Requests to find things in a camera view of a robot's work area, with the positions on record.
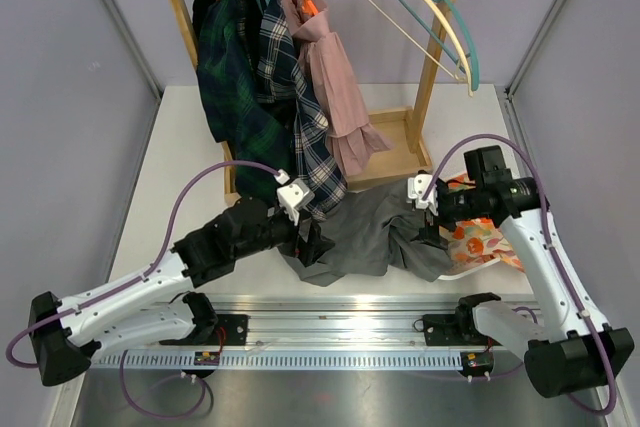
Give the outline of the grey skirt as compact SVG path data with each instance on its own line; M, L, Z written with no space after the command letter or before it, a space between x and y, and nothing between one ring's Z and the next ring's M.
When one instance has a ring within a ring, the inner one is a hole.
M396 181L349 192L321 223L335 243L316 263L305 266L283 247L284 261L306 283L326 287L348 275L380 277L392 266L429 282L453 268L445 250L416 240L423 213L407 202L407 182Z

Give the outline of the teal plastic hanger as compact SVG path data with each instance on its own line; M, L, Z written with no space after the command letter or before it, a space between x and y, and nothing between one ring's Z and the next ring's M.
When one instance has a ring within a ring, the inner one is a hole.
M433 61L438 67L443 69L445 73L458 83L465 83L468 94L472 96L479 87L479 60L473 42L471 33L458 9L454 0L430 0L426 5L432 9L433 20L443 25L442 20L447 14L453 16L454 23L459 28L463 40L460 41L456 35L455 27L451 25L451 21L447 20L446 24L449 28L444 28L446 35L450 39L451 46L446 44L445 40L437 39L434 27L429 27L421 15L411 7L406 0L397 0L409 14L419 23L419 25L429 35L430 39L436 42L436 45L442 49L449 60L453 63L454 70L444 67L440 61L435 60L434 54L428 54L427 49L423 48L427 57Z

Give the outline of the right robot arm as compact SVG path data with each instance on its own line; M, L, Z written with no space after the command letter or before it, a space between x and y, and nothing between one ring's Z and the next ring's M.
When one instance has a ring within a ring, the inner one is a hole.
M561 243L546 196L533 176L516 178L499 146L464 154L471 187L453 190L424 171L407 182L407 197L423 211L418 239L444 249L443 229L489 219L511 245L542 313L526 320L492 293L459 300L454 331L466 343L492 340L524 364L534 389L545 398L608 386L635 343L626 328L614 328L588 294Z

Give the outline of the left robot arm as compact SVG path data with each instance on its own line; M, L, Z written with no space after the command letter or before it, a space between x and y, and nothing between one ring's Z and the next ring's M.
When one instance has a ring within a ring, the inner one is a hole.
M334 247L308 212L293 221L259 199L241 199L166 250L160 260L108 284L31 301L29 339L43 386L66 383L98 360L164 341L205 344L217 314L197 288L273 248L308 267Z

